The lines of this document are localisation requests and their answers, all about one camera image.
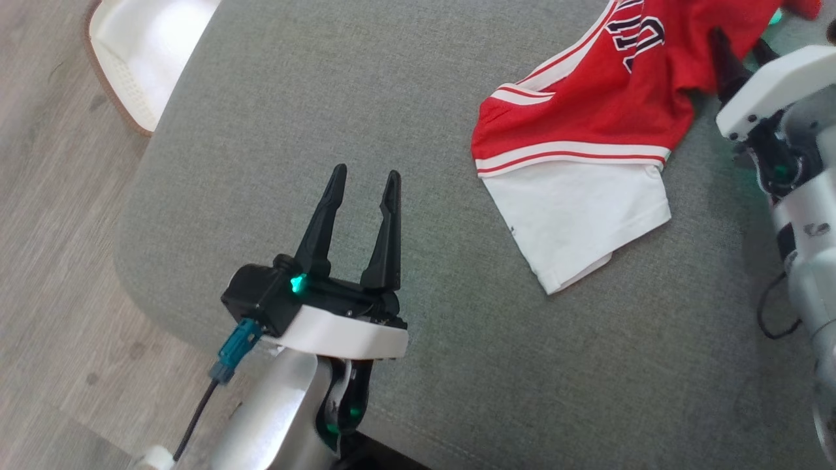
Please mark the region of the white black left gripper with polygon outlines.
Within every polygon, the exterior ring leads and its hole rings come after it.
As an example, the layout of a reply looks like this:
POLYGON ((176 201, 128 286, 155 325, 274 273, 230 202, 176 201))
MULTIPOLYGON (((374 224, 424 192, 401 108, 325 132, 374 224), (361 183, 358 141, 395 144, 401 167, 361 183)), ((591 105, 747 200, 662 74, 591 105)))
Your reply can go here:
POLYGON ((346 164, 335 166, 295 254, 307 275, 289 281, 283 312, 290 319, 280 333, 266 331, 264 341, 335 359, 400 359, 409 343, 408 324, 399 316, 395 294, 401 286, 401 175, 390 172, 386 180, 379 205, 382 221, 361 285, 327 279, 332 230, 346 179, 346 164))

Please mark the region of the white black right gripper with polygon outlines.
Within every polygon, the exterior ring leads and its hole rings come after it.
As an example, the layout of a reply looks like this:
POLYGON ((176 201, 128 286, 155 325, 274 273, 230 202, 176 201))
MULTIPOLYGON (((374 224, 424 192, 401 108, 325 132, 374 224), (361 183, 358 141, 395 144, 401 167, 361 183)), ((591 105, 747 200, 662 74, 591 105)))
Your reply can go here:
POLYGON ((758 39, 752 55, 761 67, 752 75, 733 53, 723 29, 711 30, 711 57, 722 109, 716 125, 723 137, 748 137, 761 119, 835 83, 835 48, 807 45, 786 56, 758 39))

